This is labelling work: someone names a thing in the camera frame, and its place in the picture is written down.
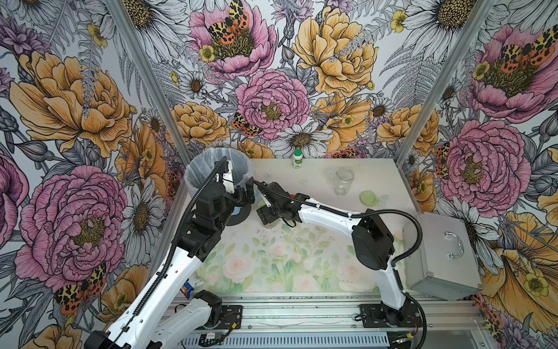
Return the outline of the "black trash bin with liner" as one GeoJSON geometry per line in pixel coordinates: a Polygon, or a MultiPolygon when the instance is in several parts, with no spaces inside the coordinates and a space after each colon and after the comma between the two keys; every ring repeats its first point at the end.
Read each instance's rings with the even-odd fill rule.
{"type": "Polygon", "coordinates": [[[254,166],[244,153],[233,148],[209,148],[187,165],[184,179],[191,196],[200,189],[208,194],[214,183],[222,184],[227,208],[232,210],[228,226],[248,218],[255,202],[254,166]]]}

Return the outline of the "light green jar lid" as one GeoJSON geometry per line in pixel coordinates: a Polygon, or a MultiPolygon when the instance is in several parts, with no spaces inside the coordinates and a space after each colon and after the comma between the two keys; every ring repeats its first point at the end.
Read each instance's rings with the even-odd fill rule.
{"type": "Polygon", "coordinates": [[[360,202],[367,207],[374,207],[380,202],[379,197],[371,190],[361,192],[359,199],[360,202]]]}

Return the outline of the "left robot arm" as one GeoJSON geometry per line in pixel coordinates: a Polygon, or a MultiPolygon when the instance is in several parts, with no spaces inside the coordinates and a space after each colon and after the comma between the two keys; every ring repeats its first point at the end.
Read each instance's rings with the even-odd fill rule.
{"type": "Polygon", "coordinates": [[[252,178],[231,192],[229,184],[222,174],[207,177],[183,213],[165,262],[107,330],[90,334],[86,348],[172,348],[193,330],[219,320],[222,301],[210,292],[194,297],[167,320],[162,317],[221,240],[235,208],[255,202],[252,178]]]}

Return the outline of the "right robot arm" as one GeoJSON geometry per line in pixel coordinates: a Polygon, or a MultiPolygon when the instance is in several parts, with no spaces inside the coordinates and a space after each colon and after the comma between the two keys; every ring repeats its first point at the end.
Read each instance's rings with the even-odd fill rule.
{"type": "Polygon", "coordinates": [[[264,225],[277,220],[285,223],[304,223],[320,226],[332,232],[349,236],[357,260],[375,272],[376,285],[381,292],[380,308],[376,317],[392,327],[400,327],[411,304],[404,292],[396,264],[418,250],[423,239],[419,221],[408,212],[398,209],[368,209],[365,212],[350,212],[327,206],[308,195],[291,195],[279,186],[255,181],[265,205],[257,210],[264,225]],[[395,238],[382,220],[382,215],[399,215],[414,225],[416,241],[408,251],[395,255],[395,238]]]}

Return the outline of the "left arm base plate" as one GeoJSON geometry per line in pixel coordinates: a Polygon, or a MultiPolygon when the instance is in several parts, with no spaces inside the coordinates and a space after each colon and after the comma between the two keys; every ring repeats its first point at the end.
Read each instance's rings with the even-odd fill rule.
{"type": "Polygon", "coordinates": [[[198,327],[197,330],[239,330],[243,312],[242,305],[223,305],[218,320],[210,320],[208,324],[198,327]]]}

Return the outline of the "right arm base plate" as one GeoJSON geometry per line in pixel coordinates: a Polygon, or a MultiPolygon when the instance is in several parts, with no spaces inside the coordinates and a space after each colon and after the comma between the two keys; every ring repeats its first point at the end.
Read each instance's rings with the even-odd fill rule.
{"type": "Polygon", "coordinates": [[[361,304],[360,313],[354,320],[364,328],[419,328],[423,318],[414,304],[404,305],[401,309],[387,307],[383,303],[361,304]]]}

